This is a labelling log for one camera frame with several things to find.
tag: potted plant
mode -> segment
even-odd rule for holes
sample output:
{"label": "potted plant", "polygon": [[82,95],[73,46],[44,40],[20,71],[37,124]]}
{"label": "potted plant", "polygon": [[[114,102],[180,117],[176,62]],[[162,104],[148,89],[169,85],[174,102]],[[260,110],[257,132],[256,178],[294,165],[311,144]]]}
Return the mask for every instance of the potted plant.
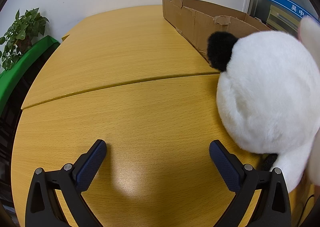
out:
{"label": "potted plant", "polygon": [[4,51],[0,51],[2,67],[7,71],[25,54],[31,47],[31,40],[39,33],[43,36],[45,25],[49,20],[38,13],[39,8],[26,11],[20,16],[19,10],[16,20],[8,31],[0,38],[0,44],[6,45]]}

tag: wood grain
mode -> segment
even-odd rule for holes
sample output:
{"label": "wood grain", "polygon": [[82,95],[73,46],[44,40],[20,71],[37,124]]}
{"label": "wood grain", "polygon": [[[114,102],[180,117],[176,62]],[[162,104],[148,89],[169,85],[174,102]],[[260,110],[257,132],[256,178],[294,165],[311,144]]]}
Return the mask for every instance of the wood grain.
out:
{"label": "wood grain", "polygon": [[161,5],[109,11],[66,34],[22,109],[112,84],[194,73],[217,71],[163,18]]}
{"label": "wood grain", "polygon": [[[209,143],[220,139],[242,163],[256,166],[259,160],[238,148],[220,121],[218,77],[122,85],[25,109],[12,154],[21,226],[34,170],[73,163],[100,138],[108,143],[108,154],[83,197],[104,226],[212,227],[234,193],[212,163]],[[76,226],[65,203],[62,207]]]}

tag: silver bolt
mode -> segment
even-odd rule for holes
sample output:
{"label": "silver bolt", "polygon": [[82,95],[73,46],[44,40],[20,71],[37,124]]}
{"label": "silver bolt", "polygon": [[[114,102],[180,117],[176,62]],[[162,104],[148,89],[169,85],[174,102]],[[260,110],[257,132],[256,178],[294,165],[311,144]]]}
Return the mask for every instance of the silver bolt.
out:
{"label": "silver bolt", "polygon": [[276,167],[275,172],[276,172],[276,174],[281,174],[281,169]]}
{"label": "silver bolt", "polygon": [[244,169],[251,171],[253,169],[253,167],[250,164],[246,164],[246,165],[244,165]]}
{"label": "silver bolt", "polygon": [[41,168],[37,168],[36,171],[35,171],[36,174],[40,174],[41,172],[42,172]]}
{"label": "silver bolt", "polygon": [[68,171],[68,170],[70,170],[71,168],[72,168],[72,164],[65,164],[64,167],[63,167],[63,169],[64,169],[65,171]]}

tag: green surface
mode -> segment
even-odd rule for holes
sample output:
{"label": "green surface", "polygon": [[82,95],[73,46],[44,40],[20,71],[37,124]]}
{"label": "green surface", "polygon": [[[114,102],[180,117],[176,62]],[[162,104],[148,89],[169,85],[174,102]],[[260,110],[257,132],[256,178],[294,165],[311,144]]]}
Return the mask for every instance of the green surface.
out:
{"label": "green surface", "polygon": [[58,42],[50,36],[42,38],[28,50],[21,59],[8,71],[0,74],[0,114],[10,94],[27,69],[54,43]]}

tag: blue sign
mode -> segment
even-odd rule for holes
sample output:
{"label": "blue sign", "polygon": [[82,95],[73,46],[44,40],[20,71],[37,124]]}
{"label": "blue sign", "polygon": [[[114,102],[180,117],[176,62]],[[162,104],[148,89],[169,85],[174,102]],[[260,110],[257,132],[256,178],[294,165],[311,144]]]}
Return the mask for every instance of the blue sign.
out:
{"label": "blue sign", "polygon": [[292,2],[291,0],[270,0],[270,1],[281,5],[282,7],[288,9],[289,11],[291,11],[292,13],[294,13],[300,18],[304,16],[310,16],[314,18],[316,21],[318,21],[317,18],[311,15],[307,10],[303,9],[301,6],[299,6],[295,2]]}

